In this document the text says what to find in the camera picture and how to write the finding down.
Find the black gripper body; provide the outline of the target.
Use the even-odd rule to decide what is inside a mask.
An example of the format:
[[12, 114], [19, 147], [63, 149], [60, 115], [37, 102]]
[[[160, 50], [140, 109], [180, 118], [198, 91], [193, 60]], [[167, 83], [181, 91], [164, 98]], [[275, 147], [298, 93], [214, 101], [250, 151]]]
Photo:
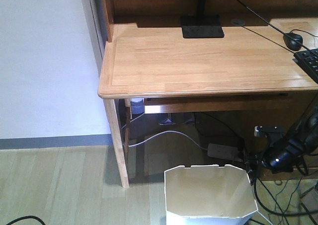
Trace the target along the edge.
[[260, 163], [273, 174], [292, 172], [294, 166], [302, 164], [302, 142], [296, 133], [266, 133], [265, 137], [269, 146], [263, 153]]

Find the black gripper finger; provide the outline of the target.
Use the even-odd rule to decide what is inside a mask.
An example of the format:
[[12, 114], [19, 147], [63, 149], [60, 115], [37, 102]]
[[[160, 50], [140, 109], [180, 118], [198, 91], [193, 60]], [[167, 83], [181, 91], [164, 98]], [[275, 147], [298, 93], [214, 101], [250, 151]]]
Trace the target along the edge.
[[248, 153], [244, 157], [244, 162], [246, 165], [258, 166], [261, 164], [262, 159], [263, 159], [262, 153]]
[[249, 177], [249, 181], [250, 181], [250, 184], [253, 185], [255, 183], [255, 180], [256, 180], [256, 171], [253, 170], [253, 169], [250, 169], [248, 172], [248, 177]]

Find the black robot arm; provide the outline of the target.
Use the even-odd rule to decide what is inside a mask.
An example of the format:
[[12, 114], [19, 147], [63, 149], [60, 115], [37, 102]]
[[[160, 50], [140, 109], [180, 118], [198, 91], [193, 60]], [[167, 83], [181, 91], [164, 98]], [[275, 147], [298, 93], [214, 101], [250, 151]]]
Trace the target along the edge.
[[255, 126], [256, 137], [266, 137], [267, 147], [255, 154], [245, 156], [251, 184], [259, 178], [260, 167], [273, 174], [293, 172], [294, 167], [304, 176], [309, 174], [304, 156], [318, 148], [318, 113], [294, 123], [287, 133], [277, 126]]

